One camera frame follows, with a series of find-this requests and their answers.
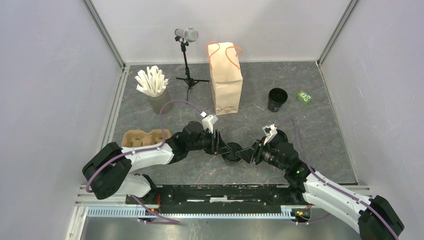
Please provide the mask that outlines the black coffee cup with print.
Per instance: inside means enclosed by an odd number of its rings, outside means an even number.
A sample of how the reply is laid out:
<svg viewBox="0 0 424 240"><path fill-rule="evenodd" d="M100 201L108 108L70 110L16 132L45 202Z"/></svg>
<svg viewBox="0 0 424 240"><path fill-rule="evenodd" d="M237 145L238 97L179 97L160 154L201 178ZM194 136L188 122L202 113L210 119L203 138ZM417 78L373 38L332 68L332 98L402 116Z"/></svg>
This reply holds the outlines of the black coffee cup with print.
<svg viewBox="0 0 424 240"><path fill-rule="evenodd" d="M236 142L229 142L227 146L230 148L230 152L223 154L222 158L228 164L238 163L241 158L237 156L236 153L242 150L243 148Z"/></svg>

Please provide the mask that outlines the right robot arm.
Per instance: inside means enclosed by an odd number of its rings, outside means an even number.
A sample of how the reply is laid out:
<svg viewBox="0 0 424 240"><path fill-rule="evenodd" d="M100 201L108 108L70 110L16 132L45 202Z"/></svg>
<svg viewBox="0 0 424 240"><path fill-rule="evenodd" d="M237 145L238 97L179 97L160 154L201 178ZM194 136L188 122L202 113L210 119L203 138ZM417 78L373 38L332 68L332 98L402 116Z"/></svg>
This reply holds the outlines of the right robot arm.
<svg viewBox="0 0 424 240"><path fill-rule="evenodd" d="M250 164L265 162L284 171L293 203L306 201L327 211L353 228L363 240L397 240L405 229L387 199L361 195L329 180L302 161L292 143L272 146L257 140L235 155Z"/></svg>

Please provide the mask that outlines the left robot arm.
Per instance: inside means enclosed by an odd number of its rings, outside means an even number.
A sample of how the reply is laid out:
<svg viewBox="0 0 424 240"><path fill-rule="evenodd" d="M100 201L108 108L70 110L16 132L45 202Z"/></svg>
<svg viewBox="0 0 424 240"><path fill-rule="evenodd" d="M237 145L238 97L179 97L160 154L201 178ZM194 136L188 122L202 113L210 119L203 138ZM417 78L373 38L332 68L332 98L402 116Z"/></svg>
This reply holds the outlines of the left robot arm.
<svg viewBox="0 0 424 240"><path fill-rule="evenodd" d="M94 193L98 200L123 194L134 195L145 204L151 204L157 198L157 190L147 175L135 175L135 171L177 163L191 151L219 156L230 153L231 148L222 140L219 130L204 129L197 121L189 122L164 144L120 147L110 142L82 168L87 180L86 191Z"/></svg>

